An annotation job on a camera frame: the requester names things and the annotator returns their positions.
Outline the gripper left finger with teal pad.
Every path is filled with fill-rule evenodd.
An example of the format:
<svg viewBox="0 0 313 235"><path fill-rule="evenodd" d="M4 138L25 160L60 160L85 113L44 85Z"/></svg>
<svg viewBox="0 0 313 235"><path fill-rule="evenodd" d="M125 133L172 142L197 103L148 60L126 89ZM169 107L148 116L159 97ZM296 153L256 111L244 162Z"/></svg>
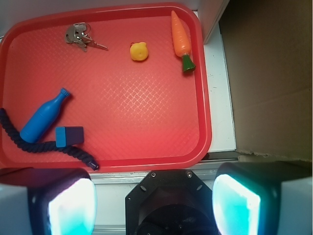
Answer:
<svg viewBox="0 0 313 235"><path fill-rule="evenodd" d="M90 235L97 210L95 184L82 168L3 168L2 235Z"/></svg>

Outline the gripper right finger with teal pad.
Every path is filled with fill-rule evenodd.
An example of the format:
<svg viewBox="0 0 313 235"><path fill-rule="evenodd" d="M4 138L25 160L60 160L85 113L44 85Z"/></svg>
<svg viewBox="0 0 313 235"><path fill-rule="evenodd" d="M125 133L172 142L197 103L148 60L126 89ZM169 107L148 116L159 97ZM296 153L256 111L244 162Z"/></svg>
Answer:
<svg viewBox="0 0 313 235"><path fill-rule="evenodd" d="M223 163L213 184L212 206L223 235L311 235L312 163Z"/></svg>

